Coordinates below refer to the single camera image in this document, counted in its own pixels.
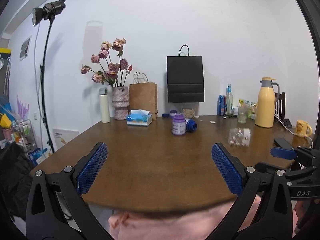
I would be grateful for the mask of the clear plastic bottle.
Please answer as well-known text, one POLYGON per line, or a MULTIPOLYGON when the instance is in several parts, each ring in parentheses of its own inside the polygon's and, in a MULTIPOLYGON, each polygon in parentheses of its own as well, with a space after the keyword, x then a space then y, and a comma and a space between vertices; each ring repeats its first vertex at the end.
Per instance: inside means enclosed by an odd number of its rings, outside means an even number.
POLYGON ((249 128, 232 128, 229 130, 228 143, 232 146, 248 147, 251 141, 249 128))

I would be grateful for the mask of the blue supplement bottle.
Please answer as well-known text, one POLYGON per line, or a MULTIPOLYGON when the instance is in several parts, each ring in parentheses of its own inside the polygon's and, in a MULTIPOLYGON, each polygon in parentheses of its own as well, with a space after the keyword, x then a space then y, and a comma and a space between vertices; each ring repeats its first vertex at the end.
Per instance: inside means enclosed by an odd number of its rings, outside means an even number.
POLYGON ((197 130, 197 123, 193 119, 185 120, 185 131, 188 133, 193 133, 197 130))

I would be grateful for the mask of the purple supplement bottle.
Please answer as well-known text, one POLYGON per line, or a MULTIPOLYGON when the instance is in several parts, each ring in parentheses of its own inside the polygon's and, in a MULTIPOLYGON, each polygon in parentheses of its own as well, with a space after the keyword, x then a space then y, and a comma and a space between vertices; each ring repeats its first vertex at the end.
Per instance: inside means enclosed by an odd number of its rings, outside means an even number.
POLYGON ((172 133, 174 135, 184 135, 186 120, 183 113, 176 113, 172 119, 172 133))

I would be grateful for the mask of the black phone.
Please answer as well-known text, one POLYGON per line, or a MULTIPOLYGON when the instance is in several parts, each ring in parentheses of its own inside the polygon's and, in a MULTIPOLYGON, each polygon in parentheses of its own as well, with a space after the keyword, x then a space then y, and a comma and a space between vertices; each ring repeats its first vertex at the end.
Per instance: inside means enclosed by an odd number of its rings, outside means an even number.
POLYGON ((290 150, 292 145, 285 138, 274 138, 274 144, 279 148, 290 150))

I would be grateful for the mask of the yellow mug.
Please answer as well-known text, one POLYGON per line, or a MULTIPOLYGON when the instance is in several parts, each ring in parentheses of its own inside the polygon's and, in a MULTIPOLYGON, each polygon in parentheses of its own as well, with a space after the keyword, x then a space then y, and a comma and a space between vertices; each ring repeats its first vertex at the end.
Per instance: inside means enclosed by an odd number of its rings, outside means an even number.
POLYGON ((312 127, 306 121, 297 120, 295 134, 300 137, 310 137, 312 135, 312 127))

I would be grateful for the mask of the dark wooden chair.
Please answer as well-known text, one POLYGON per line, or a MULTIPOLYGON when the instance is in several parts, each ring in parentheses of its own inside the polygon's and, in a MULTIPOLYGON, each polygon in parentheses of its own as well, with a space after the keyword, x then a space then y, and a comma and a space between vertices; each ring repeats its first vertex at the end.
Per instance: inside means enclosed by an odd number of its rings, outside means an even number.
POLYGON ((285 103, 286 103, 286 95, 284 92, 275 93, 276 103, 275 103, 275 115, 280 121, 284 121, 285 119, 285 103))

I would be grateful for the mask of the pink clothing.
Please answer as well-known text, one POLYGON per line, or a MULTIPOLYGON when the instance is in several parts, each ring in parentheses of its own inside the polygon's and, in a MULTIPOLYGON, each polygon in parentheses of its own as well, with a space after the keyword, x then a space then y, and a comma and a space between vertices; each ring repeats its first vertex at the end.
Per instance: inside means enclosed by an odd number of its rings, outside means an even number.
POLYGON ((227 214, 233 201, 168 218, 120 211, 108 219, 114 239, 205 239, 227 214))

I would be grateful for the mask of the snack packets pile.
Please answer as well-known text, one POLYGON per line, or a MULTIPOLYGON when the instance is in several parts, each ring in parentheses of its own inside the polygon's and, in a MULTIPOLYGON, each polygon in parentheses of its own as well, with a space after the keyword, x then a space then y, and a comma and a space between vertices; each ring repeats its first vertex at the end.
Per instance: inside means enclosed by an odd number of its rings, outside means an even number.
POLYGON ((240 99, 239 104, 241 107, 246 109, 247 117, 255 120, 256 112, 258 110, 258 104, 256 102, 251 102, 245 99, 240 99))

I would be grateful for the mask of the clear drinking glass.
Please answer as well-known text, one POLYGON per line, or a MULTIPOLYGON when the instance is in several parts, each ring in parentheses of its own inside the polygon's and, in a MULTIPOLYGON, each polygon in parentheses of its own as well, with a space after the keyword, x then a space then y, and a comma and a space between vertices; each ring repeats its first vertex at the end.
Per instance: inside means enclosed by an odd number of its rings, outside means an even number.
POLYGON ((247 106, 238 106, 238 123, 245 124, 247 121, 249 108, 247 106))

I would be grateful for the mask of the yellow thermal jug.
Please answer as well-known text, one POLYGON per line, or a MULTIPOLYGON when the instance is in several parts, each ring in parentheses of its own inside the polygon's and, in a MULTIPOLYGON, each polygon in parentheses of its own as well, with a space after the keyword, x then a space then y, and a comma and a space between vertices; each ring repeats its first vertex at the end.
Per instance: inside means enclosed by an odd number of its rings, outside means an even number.
POLYGON ((262 128, 272 128, 280 87, 271 77, 262 77, 260 83, 255 124, 262 128))

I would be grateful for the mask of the blue drink can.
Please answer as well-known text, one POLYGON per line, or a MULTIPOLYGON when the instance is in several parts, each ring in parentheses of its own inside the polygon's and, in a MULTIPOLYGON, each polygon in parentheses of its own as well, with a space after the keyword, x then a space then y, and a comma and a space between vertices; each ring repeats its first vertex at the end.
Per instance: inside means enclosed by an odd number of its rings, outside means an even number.
POLYGON ((226 114, 226 96, 220 95, 217 100, 217 115, 224 116, 226 114))

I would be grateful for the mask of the clear glass bottle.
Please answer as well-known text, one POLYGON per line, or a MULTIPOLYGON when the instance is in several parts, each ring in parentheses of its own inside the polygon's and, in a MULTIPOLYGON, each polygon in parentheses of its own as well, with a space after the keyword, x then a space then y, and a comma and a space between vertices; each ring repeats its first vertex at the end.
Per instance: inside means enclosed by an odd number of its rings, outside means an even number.
POLYGON ((227 86, 227 93, 226 93, 226 115, 232 114, 233 108, 233 94, 231 84, 229 83, 227 86))

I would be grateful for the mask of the white cardboard box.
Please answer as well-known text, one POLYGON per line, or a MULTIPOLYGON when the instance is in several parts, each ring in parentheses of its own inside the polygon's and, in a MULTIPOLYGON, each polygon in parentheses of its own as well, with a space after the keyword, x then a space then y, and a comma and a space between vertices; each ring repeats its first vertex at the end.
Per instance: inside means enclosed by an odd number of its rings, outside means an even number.
POLYGON ((54 128, 53 135, 54 135, 56 148, 59 150, 60 148, 65 146, 68 142, 76 138, 79 134, 80 134, 79 131, 54 128))

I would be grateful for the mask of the clear jar of grains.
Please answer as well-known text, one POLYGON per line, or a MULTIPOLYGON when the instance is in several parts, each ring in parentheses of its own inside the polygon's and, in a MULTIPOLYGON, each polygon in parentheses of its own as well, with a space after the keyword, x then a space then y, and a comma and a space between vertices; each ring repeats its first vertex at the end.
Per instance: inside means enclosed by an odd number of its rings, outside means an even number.
POLYGON ((182 103, 181 112, 183 113, 186 119, 193 119, 195 118, 196 113, 196 103, 182 103))

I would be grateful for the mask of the purple white bottle cap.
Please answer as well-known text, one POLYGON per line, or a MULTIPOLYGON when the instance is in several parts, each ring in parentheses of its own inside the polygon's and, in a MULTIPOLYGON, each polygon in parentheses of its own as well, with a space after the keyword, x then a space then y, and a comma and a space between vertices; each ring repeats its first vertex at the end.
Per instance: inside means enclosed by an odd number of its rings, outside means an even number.
POLYGON ((177 111, 176 110, 171 110, 170 111, 170 116, 173 118, 176 115, 177 111))

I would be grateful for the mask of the blue bottle cap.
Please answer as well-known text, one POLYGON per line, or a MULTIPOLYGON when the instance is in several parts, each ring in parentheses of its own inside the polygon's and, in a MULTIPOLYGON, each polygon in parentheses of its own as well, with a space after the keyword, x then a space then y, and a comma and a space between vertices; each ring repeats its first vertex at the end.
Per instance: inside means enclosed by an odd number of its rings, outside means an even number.
POLYGON ((163 118, 170 118, 170 114, 164 113, 164 114, 162 114, 162 117, 163 117, 163 118))

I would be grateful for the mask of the black paper bag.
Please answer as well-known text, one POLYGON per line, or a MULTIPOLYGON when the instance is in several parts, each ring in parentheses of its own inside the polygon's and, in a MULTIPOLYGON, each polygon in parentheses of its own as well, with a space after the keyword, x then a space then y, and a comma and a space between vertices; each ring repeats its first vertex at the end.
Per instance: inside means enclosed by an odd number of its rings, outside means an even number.
POLYGON ((170 103, 204 102, 203 60, 200 55, 167 56, 167 95, 170 103))

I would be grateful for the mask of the cream thermos bottle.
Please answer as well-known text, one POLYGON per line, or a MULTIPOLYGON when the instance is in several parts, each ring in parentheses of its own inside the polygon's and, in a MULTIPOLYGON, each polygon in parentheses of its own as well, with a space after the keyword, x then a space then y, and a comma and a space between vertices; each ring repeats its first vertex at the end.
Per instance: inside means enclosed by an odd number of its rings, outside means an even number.
POLYGON ((108 101, 108 90, 107 87, 99 89, 99 100, 100 100, 100 113, 101 113, 101 122, 109 123, 110 122, 110 111, 109 111, 109 101, 108 101))

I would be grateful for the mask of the blue tissue box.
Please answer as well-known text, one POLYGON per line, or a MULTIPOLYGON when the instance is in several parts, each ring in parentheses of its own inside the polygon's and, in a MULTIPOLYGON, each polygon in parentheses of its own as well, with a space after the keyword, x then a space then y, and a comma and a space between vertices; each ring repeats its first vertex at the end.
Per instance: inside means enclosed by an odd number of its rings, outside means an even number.
POLYGON ((150 111, 133 109, 129 112, 126 121, 128 125, 148 127, 152 123, 152 114, 150 111))

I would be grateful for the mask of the brown paper bag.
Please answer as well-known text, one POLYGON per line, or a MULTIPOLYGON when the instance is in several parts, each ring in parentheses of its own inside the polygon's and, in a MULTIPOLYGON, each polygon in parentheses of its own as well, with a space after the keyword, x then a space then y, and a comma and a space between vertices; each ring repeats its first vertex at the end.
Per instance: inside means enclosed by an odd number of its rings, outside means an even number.
POLYGON ((133 84, 129 85, 130 110, 146 110, 152 114, 152 120, 157 119, 158 86, 154 82, 149 82, 146 74, 135 72, 133 84))

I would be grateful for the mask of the pink speckled vase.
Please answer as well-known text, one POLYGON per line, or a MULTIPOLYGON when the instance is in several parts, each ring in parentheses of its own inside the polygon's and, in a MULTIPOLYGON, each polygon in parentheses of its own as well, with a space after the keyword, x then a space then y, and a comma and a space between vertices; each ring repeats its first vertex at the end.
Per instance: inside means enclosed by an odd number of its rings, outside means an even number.
POLYGON ((129 88, 112 88, 112 106, 114 107, 114 118, 116 120, 126 120, 129 114, 129 88))

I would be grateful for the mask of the dried pink roses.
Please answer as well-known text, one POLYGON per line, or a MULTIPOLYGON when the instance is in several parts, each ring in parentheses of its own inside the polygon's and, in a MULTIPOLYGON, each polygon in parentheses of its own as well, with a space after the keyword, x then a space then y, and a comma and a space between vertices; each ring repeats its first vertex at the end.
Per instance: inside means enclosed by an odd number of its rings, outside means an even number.
POLYGON ((91 56, 91 63, 96 64, 99 69, 95 70, 91 66, 82 64, 80 73, 82 75, 91 73, 91 80, 95 83, 108 84, 112 88, 124 87, 127 77, 133 70, 133 66, 123 57, 125 44, 125 38, 102 42, 99 52, 91 56))

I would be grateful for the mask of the studio light on stand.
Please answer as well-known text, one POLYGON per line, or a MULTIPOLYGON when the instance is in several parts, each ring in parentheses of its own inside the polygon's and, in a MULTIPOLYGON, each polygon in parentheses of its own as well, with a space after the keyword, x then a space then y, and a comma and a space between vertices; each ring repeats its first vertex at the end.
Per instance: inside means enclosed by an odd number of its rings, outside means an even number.
POLYGON ((50 135, 48 120, 47 120, 47 110, 46 110, 46 97, 45 97, 45 70, 46 70, 46 59, 48 52, 48 43, 50 34, 52 31, 52 26, 57 15, 60 15, 66 8, 66 0, 57 0, 54 2, 46 3, 43 7, 36 7, 32 9, 31 19, 33 26, 38 26, 42 21, 49 21, 49 27, 46 35, 46 41, 43 49, 42 63, 40 64, 40 94, 41 94, 41 114, 42 122, 46 129, 48 137, 48 146, 52 153, 55 153, 52 137, 50 135))

